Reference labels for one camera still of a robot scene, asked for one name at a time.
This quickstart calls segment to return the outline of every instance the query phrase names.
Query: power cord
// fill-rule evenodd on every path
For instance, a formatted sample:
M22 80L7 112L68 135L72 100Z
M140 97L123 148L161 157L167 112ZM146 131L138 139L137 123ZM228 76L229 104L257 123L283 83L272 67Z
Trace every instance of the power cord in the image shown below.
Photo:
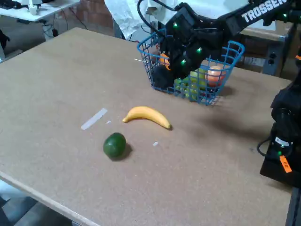
M69 25L68 25L67 16L66 16L64 10L63 10L60 6L43 6L43 5L41 5L41 7L43 7L43 8L53 8L53 7L58 7L58 8L60 8L61 11L62 11L62 13L64 14L64 18L65 18L65 22L66 22L66 30L69 30Z
M89 29L87 28L87 26L78 18L78 16L76 15L76 13L69 8L69 10L73 13L73 15L77 18L77 20L89 31Z
M268 142L268 141L271 141L272 140L272 137L271 135L265 139L264 141L261 141L258 145L257 145L257 151L259 154L261 154L263 157L265 158L268 158L268 159L276 159L276 160L279 160L279 158L276 158L276 157L272 157L272 156L269 156L267 155L266 153L263 153L261 150L260 150L260 147L261 145L263 145L264 143ZM284 156L285 157L288 157L292 154L293 152L293 146L292 146L292 143L291 142L288 142L288 145L289 145L289 152L287 154L285 154Z
M143 21L150 29L153 29L153 30L155 31L155 33L157 33L157 34L158 34L159 36L161 36L161 37L165 37L165 35L164 35L162 32L158 31L155 27L153 27L153 26L152 26L152 25L144 18L144 16L142 15L141 10L140 10L140 4L141 4L142 1L143 1L143 0L139 0L138 3L137 3L137 11L138 11L138 14L139 14L140 18L142 19L142 21ZM163 7L165 7L165 8L167 8L167 9L171 10L171 11L176 12L176 10L175 10L174 8L171 8L171 7L167 6L167 5L165 5L163 2L161 2L161 1L159 1L159 0L153 0L153 1L156 2L156 3L158 3L159 5L161 5L161 6L163 6Z
M142 29L145 33L150 34L150 32L147 32L147 31L142 27L142 25L141 25L141 29Z

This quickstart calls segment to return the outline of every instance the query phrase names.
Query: white paper strip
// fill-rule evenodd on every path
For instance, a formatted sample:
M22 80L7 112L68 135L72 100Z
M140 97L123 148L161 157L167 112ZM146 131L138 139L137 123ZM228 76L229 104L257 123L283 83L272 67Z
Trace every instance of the white paper strip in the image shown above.
M88 129L89 127L91 127L97 120L99 120L101 117L103 117L104 114L106 114L108 112L107 109L103 108L102 110L100 110L99 112L97 112L91 119L89 119L88 121L85 122L85 124L83 124L81 126L82 130Z

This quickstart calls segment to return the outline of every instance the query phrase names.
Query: yellow banana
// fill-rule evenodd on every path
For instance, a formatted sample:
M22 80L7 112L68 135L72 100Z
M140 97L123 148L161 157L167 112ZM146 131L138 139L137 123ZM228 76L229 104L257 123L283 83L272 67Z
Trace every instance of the yellow banana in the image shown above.
M155 123L163 126L166 129L171 128L171 124L169 123L167 118L160 112L150 107L134 107L127 113L127 116L122 121L124 123L127 123L128 121L131 121L133 119L148 119L154 121Z

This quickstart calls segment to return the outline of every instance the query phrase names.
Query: basket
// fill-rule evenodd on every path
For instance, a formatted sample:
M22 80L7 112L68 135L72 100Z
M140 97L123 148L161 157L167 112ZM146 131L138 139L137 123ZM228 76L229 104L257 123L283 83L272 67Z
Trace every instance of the basket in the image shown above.
M200 68L190 72L185 79L176 79L173 87L161 89L155 87L151 72L159 65L165 65L168 68L169 61L168 57L164 57L164 54L158 52L158 43L159 37L156 33L153 33L137 46L141 52L142 61L151 86L156 90L206 105L212 105L216 102L233 67L245 50L242 44L229 41L228 46L223 47L221 56L216 60L212 59L211 56L206 58ZM212 66L219 66L220 68L214 69Z

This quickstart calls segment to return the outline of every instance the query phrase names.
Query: lime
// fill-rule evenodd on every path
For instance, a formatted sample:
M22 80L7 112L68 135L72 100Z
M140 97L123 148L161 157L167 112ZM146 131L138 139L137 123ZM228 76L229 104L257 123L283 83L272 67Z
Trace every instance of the lime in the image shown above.
M124 153L126 148L126 139L121 133L113 133L103 144L104 153L110 158L116 158Z

